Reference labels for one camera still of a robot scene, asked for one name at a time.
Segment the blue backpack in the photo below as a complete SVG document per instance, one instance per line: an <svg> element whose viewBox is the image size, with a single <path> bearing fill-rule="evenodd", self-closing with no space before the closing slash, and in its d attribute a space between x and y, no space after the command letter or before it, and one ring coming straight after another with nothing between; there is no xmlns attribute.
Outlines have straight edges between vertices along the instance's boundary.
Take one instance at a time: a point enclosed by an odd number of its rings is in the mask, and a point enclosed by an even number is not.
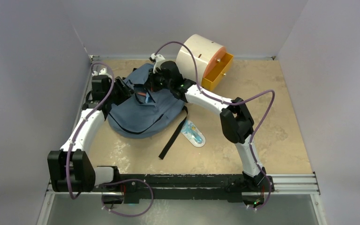
<svg viewBox="0 0 360 225"><path fill-rule="evenodd" d="M124 78L134 94L120 105L113 104L107 116L110 127L123 137L152 137L167 128L181 112L188 112L185 103L176 99L169 90L152 92L145 89L144 83L152 68L152 64L146 63ZM149 93L150 102L145 103L145 96L137 92Z"/></svg>

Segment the blister pack with blue items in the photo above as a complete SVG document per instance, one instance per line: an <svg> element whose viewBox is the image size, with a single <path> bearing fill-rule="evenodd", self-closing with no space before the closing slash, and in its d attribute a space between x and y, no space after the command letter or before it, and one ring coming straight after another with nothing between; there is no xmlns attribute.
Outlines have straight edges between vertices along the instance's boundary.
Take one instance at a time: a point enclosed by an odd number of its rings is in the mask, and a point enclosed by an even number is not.
<svg viewBox="0 0 360 225"><path fill-rule="evenodd" d="M203 147L206 143L206 138L204 135L190 120L185 121L180 132L189 140L193 146L197 148Z"/></svg>

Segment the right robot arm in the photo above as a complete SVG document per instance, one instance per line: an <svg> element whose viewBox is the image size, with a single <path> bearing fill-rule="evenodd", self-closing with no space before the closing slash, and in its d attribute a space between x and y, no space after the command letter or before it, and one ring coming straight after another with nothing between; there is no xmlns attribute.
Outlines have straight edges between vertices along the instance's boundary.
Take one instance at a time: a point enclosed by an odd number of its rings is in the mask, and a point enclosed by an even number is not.
<svg viewBox="0 0 360 225"><path fill-rule="evenodd" d="M183 78L174 61L153 60L153 63L145 83L146 88L153 92L167 89L176 99L217 114L224 137L234 143L238 151L246 188L251 191L273 190L273 182L254 149L254 120L243 100L239 97L234 100L221 97Z"/></svg>

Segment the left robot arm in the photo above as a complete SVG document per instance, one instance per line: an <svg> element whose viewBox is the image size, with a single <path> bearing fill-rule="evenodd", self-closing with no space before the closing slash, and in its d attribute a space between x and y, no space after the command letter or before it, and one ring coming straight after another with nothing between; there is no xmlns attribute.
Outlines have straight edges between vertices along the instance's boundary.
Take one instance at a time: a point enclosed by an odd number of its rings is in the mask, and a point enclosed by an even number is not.
<svg viewBox="0 0 360 225"><path fill-rule="evenodd" d="M86 94L79 121L68 140L59 150L47 156L52 189L77 196L103 185L108 191L121 186L116 166L94 167L88 157L91 144L113 104L121 104L133 95L124 79L109 75L95 75L91 90Z"/></svg>

